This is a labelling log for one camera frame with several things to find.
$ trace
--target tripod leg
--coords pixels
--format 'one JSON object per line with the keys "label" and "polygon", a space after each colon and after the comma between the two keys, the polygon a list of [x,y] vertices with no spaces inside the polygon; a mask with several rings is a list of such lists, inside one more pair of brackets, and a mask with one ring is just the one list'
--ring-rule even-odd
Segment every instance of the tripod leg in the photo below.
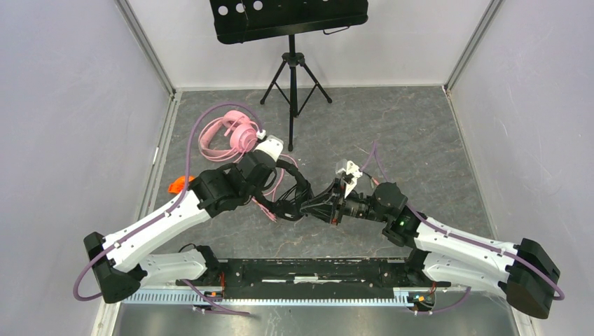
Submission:
{"label": "tripod leg", "polygon": [[293,151],[293,119],[297,114],[297,69],[291,66],[291,89],[289,91],[289,152]]}
{"label": "tripod leg", "polygon": [[322,94],[324,95],[324,97],[326,97],[326,100],[328,101],[328,103],[332,104],[332,98],[330,98],[330,96],[328,96],[328,94],[326,93],[326,91],[324,90],[324,88],[319,84],[319,82],[317,81],[317,78],[315,78],[314,74],[312,73],[312,71],[310,70],[310,68],[308,67],[308,65],[306,63],[303,63],[302,66],[303,66],[303,68],[305,68],[305,70],[308,72],[308,74],[310,75],[310,77],[314,81],[314,83],[315,83],[314,88],[316,86],[319,87],[319,90],[322,91]]}
{"label": "tripod leg", "polygon": [[266,97],[268,97],[268,94],[272,90],[272,87],[275,86],[278,76],[280,76],[280,73],[282,72],[285,64],[286,64],[286,61],[283,60],[282,63],[280,64],[280,68],[278,69],[277,74],[275,74],[275,77],[272,79],[272,82],[270,82],[270,85],[268,86],[268,90],[266,90],[264,97],[262,97],[262,99],[260,100],[261,105],[264,105],[264,102],[266,101]]}

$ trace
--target pink headphones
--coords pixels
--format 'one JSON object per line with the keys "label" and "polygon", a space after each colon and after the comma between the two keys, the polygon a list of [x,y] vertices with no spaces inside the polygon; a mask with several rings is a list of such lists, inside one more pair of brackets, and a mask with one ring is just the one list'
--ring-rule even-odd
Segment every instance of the pink headphones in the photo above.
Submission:
{"label": "pink headphones", "polygon": [[[228,150],[208,148],[210,141],[212,141],[214,135],[223,125],[227,127],[225,137],[228,136],[230,132],[233,132],[229,139],[231,148]],[[235,110],[229,111],[224,117],[209,122],[209,124],[201,131],[198,136],[200,152],[205,158],[211,161],[220,162],[229,160],[237,154],[243,154],[250,151],[256,145],[256,142],[258,141],[256,136],[257,131],[259,131],[258,125],[251,121],[247,115]]]}

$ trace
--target wire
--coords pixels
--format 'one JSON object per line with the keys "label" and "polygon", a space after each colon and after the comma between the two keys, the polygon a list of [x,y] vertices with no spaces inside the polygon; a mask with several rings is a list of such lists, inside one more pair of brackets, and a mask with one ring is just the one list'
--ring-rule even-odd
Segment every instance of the wire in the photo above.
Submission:
{"label": "wire", "polygon": [[448,310],[457,308],[459,306],[461,306],[464,302],[466,302],[466,300],[468,300],[468,298],[470,298],[470,287],[466,288],[466,292],[464,292],[464,295],[460,298],[460,300],[458,300],[455,304],[452,304],[450,306],[447,306],[445,308],[440,308],[437,310],[431,310],[431,311],[416,311],[415,315],[435,315],[435,314],[439,314],[439,313],[445,313]]}
{"label": "wire", "polygon": [[[217,110],[217,109],[219,109],[221,107],[224,107],[224,106],[239,106],[239,107],[245,109],[246,111],[249,112],[249,114],[251,114],[254,117],[254,119],[256,119],[256,124],[258,124],[258,126],[260,127],[260,130],[263,130],[263,123],[260,120],[260,118],[258,117],[258,115],[256,114],[256,112],[254,112],[246,104],[242,104],[242,103],[239,103],[239,102],[226,101],[224,103],[219,103],[217,105],[214,105],[214,106],[210,107],[202,115],[200,115],[200,117],[198,117],[198,119],[196,120],[196,123],[192,127],[192,130],[190,131],[190,136],[188,138],[188,145],[186,147],[186,172],[185,172],[185,175],[184,175],[184,177],[185,177],[185,179],[184,179],[184,188],[181,190],[181,193],[179,194],[177,200],[167,209],[167,211],[166,211],[167,213],[170,213],[173,209],[175,209],[181,203],[181,201],[184,200],[184,197],[186,196],[186,192],[188,190],[189,176],[190,176],[190,163],[191,163],[190,162],[190,157],[191,157],[191,149],[192,149],[192,140],[194,139],[194,136],[196,134],[196,131],[198,130],[198,125],[202,122],[202,120],[207,115],[209,115],[213,111],[215,111],[215,110]],[[104,256],[106,256],[109,252],[112,252],[115,249],[116,244],[121,245],[122,243],[124,243],[125,241],[127,241],[129,238],[135,236],[138,232],[141,232],[142,230],[148,228],[152,224],[157,223],[159,220],[161,220],[164,217],[165,217],[165,214],[164,213],[158,214],[157,216],[155,216],[152,219],[148,220],[145,224],[140,225],[139,227],[137,227],[134,230],[130,231],[124,237],[118,239],[112,245],[108,246],[103,251],[99,252],[99,254],[97,254],[83,268],[83,270],[81,271],[81,273],[76,278],[76,280],[74,282],[74,286],[72,288],[72,295],[74,296],[74,298],[77,299],[78,301],[91,301],[91,300],[100,298],[101,295],[102,295],[100,292],[97,293],[97,294],[91,295],[91,296],[81,296],[81,294],[78,292],[78,287],[80,287],[81,282],[82,282],[83,277],[85,276],[85,274],[87,274],[87,272],[89,272],[89,270],[93,267],[93,265],[96,264],[101,258],[103,258]]]}
{"label": "wire", "polygon": [[433,285],[431,285],[431,289],[429,290],[429,295],[435,293],[436,289],[437,289],[437,283],[435,283],[435,281],[433,281]]}
{"label": "wire", "polygon": [[179,249],[179,251],[177,251],[177,253],[180,253],[180,252],[182,252],[182,251],[183,251],[183,250],[184,250],[186,247],[188,247],[188,246],[190,246],[190,245],[191,245],[191,246],[194,246],[194,248],[196,248],[196,247],[197,247],[197,246],[196,246],[196,244],[194,244],[194,243],[189,243],[189,244],[183,245],[183,246],[182,246],[182,247]]}
{"label": "wire", "polygon": [[[284,158],[289,158],[295,164],[295,167],[298,167],[297,161],[295,161],[295,159],[293,159],[291,156],[285,155],[285,154],[281,154],[280,156],[282,156]],[[275,202],[276,192],[277,192],[277,189],[278,189],[280,183],[282,182],[283,177],[284,177],[284,169],[281,169],[279,181],[277,182],[277,184],[275,185],[275,187],[272,190],[268,191],[266,194],[263,194],[263,196],[268,196],[268,195],[272,194],[271,202],[273,202],[273,203]],[[266,208],[264,205],[262,205],[258,201],[256,201],[256,198],[255,197],[252,197],[251,200],[254,201],[254,203],[256,203],[260,207],[260,209],[264,212],[264,214],[271,221],[273,221],[273,222],[276,222],[277,221],[276,215],[273,214],[270,210],[268,210],[268,208]]]}
{"label": "wire", "polygon": [[369,163],[371,163],[371,158],[373,158],[375,156],[375,149],[376,149],[377,145],[378,145],[378,142],[376,140],[374,140],[373,147],[371,147],[371,151],[369,152],[369,156],[367,157],[365,164],[363,164],[363,166],[361,166],[361,168],[359,168],[359,170],[363,171],[363,170],[365,170],[365,168],[367,168],[367,166],[369,166]]}
{"label": "wire", "polygon": [[[388,175],[386,174],[386,171],[382,165],[382,161],[380,160],[380,157],[378,155],[377,152],[377,146],[375,141],[373,142],[373,149],[371,150],[371,153],[373,153],[373,156],[375,158],[375,161],[378,164],[378,167],[380,168],[380,171],[382,172],[382,175],[384,176],[384,179],[388,182],[391,181],[391,179],[388,177]],[[433,223],[430,223],[428,220],[426,220],[425,218],[423,218],[423,216],[421,216],[418,211],[413,207],[413,205],[410,202],[406,203],[406,206],[413,212],[413,214],[415,215],[415,217],[417,217],[420,221],[422,221],[425,225],[429,226],[431,229],[440,232],[442,234],[447,234],[449,237],[452,237],[454,239],[458,239],[460,241],[466,242],[468,244],[472,244],[474,246],[478,246],[478,247],[482,247],[483,249],[492,251],[492,252],[496,252],[502,256],[506,256],[506,257],[510,257],[512,259],[514,259],[515,261],[518,261],[519,263],[521,263],[522,265],[526,266],[529,270],[533,271],[535,274],[537,274],[539,277],[541,277],[555,292],[557,292],[559,294],[559,296],[553,296],[553,300],[557,300],[557,301],[561,301],[565,299],[565,294],[563,293],[563,291],[561,290],[561,288],[559,288],[559,286],[557,286],[556,283],[553,282],[553,280],[551,280],[548,276],[546,276],[543,272],[541,272],[540,269],[536,268],[534,265],[530,264],[528,261],[526,261],[524,258],[521,258],[515,254],[509,253],[507,251],[505,251],[502,248],[495,248],[491,245],[488,244],[484,244],[481,243],[480,241],[475,241],[473,239],[470,238],[466,238],[463,237],[459,234],[455,234],[455,233],[451,233],[447,230],[444,230],[443,228],[434,225]],[[470,287],[467,288],[467,294],[470,293]],[[464,300],[466,300],[466,296],[467,294],[464,295],[464,297],[459,301],[456,302],[453,306],[450,307],[454,307],[457,306],[459,303],[463,302]],[[450,307],[446,307],[443,309],[438,309],[437,311],[434,311],[433,313],[437,313],[437,312],[445,312],[447,310],[450,310]]]}
{"label": "wire", "polygon": [[363,175],[367,176],[369,178],[369,183],[371,185],[371,189],[375,189],[375,187],[377,187],[380,182],[373,176],[371,176],[369,173],[365,172],[365,171],[361,171],[361,173],[363,173]]}
{"label": "wire", "polygon": [[210,300],[206,295],[202,294],[198,288],[196,288],[188,279],[182,279],[181,280],[184,284],[188,285],[190,288],[192,288],[192,291],[195,291],[196,294],[198,294],[198,296],[200,296],[200,298],[202,298],[204,301],[210,303],[211,306],[213,306],[214,308],[220,309],[221,311],[217,311],[217,310],[204,310],[203,312],[206,314],[227,314],[227,315],[240,315],[240,316],[248,316],[250,315],[249,312],[247,311],[236,311],[236,310],[231,310],[229,308],[225,308],[217,303],[215,303],[213,300]]}

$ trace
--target white wall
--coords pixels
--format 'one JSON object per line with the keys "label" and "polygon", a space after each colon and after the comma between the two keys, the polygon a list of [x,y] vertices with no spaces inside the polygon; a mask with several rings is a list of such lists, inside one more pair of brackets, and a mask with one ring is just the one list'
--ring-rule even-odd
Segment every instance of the white wall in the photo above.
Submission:
{"label": "white wall", "polygon": [[[219,43],[206,0],[130,3],[178,88],[264,88],[281,54],[289,51],[285,36]],[[297,51],[305,54],[322,85],[444,84],[488,3],[369,0],[367,23],[331,36],[320,31],[300,34]],[[285,71],[280,82],[286,85]],[[305,76],[304,70],[298,71],[298,78]],[[311,85],[309,78],[299,83]]]}
{"label": "white wall", "polygon": [[544,335],[591,335],[594,2],[505,1],[453,103],[502,239],[540,242],[567,294]]}
{"label": "white wall", "polygon": [[167,95],[114,1],[2,1],[0,46],[0,334],[89,335],[83,238],[133,220]]}

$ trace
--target music stand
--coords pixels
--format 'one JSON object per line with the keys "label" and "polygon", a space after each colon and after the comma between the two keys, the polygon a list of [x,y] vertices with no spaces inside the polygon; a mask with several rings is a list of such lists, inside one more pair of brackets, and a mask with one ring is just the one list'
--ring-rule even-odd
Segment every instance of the music stand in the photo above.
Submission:
{"label": "music stand", "polygon": [[[312,93],[319,88],[328,103],[332,99],[319,84],[305,63],[305,56],[295,51],[295,34],[317,30],[362,25],[368,19],[367,0],[210,0],[217,39],[224,44],[244,43],[276,36],[289,36],[289,52],[282,55],[282,63],[268,86],[260,104],[276,87],[289,103],[289,151],[293,150],[293,119],[297,118]],[[289,65],[291,85],[289,98],[277,84],[283,68]],[[297,66],[303,67],[314,87],[303,105],[297,104]]]}

